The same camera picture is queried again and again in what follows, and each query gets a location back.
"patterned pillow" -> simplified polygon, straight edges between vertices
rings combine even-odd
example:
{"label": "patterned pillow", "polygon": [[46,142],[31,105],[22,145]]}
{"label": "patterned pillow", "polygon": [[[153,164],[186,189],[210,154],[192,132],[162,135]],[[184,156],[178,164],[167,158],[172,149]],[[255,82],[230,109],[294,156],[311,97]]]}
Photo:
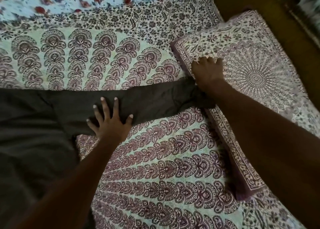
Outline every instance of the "patterned pillow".
{"label": "patterned pillow", "polygon": [[[222,57],[225,79],[236,90],[320,136],[318,110],[308,99],[290,59],[256,11],[182,37],[171,47],[190,75],[194,58]],[[207,113],[229,152],[236,198],[243,200],[261,191],[265,184],[243,154],[221,110],[216,107]]]}

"person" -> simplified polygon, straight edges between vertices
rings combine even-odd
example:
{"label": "person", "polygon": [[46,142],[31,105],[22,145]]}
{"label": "person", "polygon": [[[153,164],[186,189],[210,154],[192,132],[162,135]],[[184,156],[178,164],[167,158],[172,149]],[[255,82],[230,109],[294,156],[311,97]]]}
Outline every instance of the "person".
{"label": "person", "polygon": [[[201,57],[192,63],[199,88],[222,110],[267,186],[307,228],[320,228],[320,139],[233,89],[222,70],[222,59],[215,63],[213,58]],[[83,227],[101,175],[113,151],[126,139],[133,118],[130,115],[122,124],[118,99],[110,117],[101,99],[104,115],[94,107],[99,127],[87,121],[99,139],[97,146],[29,211],[17,229]]]}

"brown floor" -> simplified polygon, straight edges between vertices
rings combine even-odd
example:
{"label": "brown floor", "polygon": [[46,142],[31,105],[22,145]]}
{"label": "brown floor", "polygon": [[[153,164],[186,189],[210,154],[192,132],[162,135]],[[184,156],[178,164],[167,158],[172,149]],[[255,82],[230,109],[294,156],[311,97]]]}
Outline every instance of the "brown floor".
{"label": "brown floor", "polygon": [[278,0],[214,0],[224,20],[257,9],[292,60],[309,98],[320,110],[320,50]]}

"black garment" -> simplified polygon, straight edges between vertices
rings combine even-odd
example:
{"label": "black garment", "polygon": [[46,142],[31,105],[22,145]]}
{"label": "black garment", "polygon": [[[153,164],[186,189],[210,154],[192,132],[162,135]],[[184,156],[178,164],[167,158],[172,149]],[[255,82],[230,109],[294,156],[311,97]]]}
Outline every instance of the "black garment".
{"label": "black garment", "polygon": [[110,111],[118,97],[121,120],[133,114],[133,125],[215,105],[192,78],[114,91],[0,89],[0,228],[17,221],[76,166],[72,137],[94,135],[86,119],[93,104],[101,108],[100,97]]}

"patterned bedsheet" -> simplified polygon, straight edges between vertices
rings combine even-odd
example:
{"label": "patterned bedsheet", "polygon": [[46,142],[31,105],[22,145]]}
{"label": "patterned bedsheet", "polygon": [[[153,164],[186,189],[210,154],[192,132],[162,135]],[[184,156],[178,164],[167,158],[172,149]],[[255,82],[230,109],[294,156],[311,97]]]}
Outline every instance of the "patterned bedsheet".
{"label": "patterned bedsheet", "polygon": [[[3,22],[1,40],[11,47],[1,46],[0,85],[110,90],[177,80],[185,74],[170,42],[220,21],[213,0],[163,0]],[[18,63],[22,53],[30,58]],[[102,175],[92,203],[96,227],[302,227],[267,189],[245,202],[234,199],[226,153],[208,124],[191,108],[134,126]],[[77,140],[82,158],[96,142]]]}

